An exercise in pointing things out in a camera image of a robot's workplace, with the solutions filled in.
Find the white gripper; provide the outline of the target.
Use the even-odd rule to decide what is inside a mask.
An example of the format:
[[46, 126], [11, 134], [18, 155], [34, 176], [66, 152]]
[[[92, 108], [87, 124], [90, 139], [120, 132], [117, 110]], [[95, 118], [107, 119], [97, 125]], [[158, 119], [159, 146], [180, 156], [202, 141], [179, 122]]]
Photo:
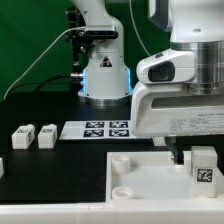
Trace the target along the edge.
[[224, 134], [224, 95], [188, 95], [184, 84], [138, 82], [130, 121], [137, 137], [166, 137], [174, 163], [183, 165], [184, 153], [168, 136]]

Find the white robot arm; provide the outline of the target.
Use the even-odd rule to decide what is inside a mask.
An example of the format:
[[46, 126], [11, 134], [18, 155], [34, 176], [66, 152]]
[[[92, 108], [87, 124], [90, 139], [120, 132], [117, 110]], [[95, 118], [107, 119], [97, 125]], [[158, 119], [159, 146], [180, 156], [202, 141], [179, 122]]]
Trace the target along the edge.
[[82, 100], [112, 105], [130, 96], [131, 130], [160, 137], [182, 163], [176, 136], [224, 134], [224, 0], [148, 0], [149, 19], [171, 33], [170, 48], [141, 60], [138, 82], [128, 89], [123, 27], [105, 0], [71, 0], [85, 26], [77, 35], [89, 53]]

